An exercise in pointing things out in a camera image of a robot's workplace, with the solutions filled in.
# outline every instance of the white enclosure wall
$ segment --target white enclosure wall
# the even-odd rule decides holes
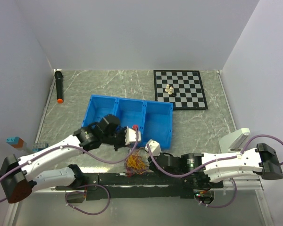
[[[221,69],[258,0],[16,0],[53,68]]]
[[[259,2],[223,68],[222,81],[238,128],[283,140],[283,0]],[[281,145],[268,138],[259,141],[283,160]],[[275,225],[283,226],[283,180],[262,183]]]
[[[7,137],[34,142],[51,81],[50,64],[16,3],[0,0],[0,168],[16,153]],[[0,204],[0,225],[7,208],[7,201]]]

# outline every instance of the black marker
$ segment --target black marker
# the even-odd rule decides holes
[[[55,72],[56,87],[57,87],[57,102],[59,104],[64,102],[63,98],[63,75],[61,71]]]

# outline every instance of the blue plastic bin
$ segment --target blue plastic bin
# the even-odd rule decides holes
[[[99,122],[107,114],[114,114],[117,97],[91,96],[82,126]]]
[[[169,148],[172,137],[173,105],[169,103],[147,101],[144,114],[143,145],[153,139],[162,148]]]
[[[169,148],[172,138],[172,111],[172,103],[92,95],[82,127],[99,122],[107,114],[113,114],[120,119],[121,127],[139,127],[139,146],[145,146],[153,139],[160,143],[161,148]]]
[[[121,127],[133,125],[142,126],[143,101],[135,99],[119,98],[115,114],[121,121]]]

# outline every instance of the white plastic part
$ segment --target white plastic part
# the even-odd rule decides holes
[[[173,89],[173,87],[171,86],[171,87],[169,88],[168,94],[171,95],[172,93],[174,93],[174,89]]]
[[[136,132],[135,130],[127,127],[127,132],[125,135],[126,145],[134,144],[136,142]],[[138,143],[142,141],[142,134],[138,131]]]
[[[46,152],[47,150],[50,150],[54,147],[60,147],[62,145],[67,145],[67,144],[79,147],[80,141],[78,140],[77,137],[70,135],[66,139],[62,140],[61,142],[53,146],[50,146],[48,148],[45,148],[42,151],[27,155],[27,156],[22,156],[18,163],[19,165],[21,165],[24,162],[31,161],[32,158],[35,158],[36,156]],[[58,150],[52,151],[51,153],[33,161],[31,164],[22,167],[21,170],[22,171],[26,170],[27,174],[25,175],[25,177],[28,181],[31,181],[37,175],[47,170],[49,167],[52,167],[55,164],[58,164],[59,162],[65,159],[69,159],[71,157],[80,155],[82,153],[83,152],[77,149],[74,149],[74,148],[63,148],[63,149],[59,148]]]
[[[157,141],[151,139],[147,142],[147,144],[150,146],[153,156],[157,156],[161,153],[160,144]],[[145,149],[147,152],[149,151],[147,145],[145,146]]]
[[[250,137],[250,129],[242,128],[225,135],[219,141],[221,153],[239,152],[245,146]]]
[[[221,160],[206,165],[206,169],[203,171],[211,178],[211,182],[217,183],[221,180],[241,177],[241,176],[256,176],[254,172],[261,172],[262,167],[259,166],[261,161],[260,154],[255,152],[255,148],[247,150],[241,156],[241,158],[235,158],[230,160]],[[203,153],[201,158],[202,164],[220,158],[236,156],[237,153],[222,153],[222,154],[210,154]]]
[[[33,180],[37,182],[37,185],[33,187],[33,192],[48,187],[69,186],[74,180],[75,174],[69,167],[44,171]]]
[[[165,88],[165,92],[168,92],[168,91],[169,91],[169,87],[170,87],[170,85],[167,84],[167,85],[166,85],[166,88]]]

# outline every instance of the chess board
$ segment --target chess board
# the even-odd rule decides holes
[[[176,97],[165,92],[174,88]],[[208,108],[199,71],[154,71],[155,100],[173,103],[173,110],[205,110]]]

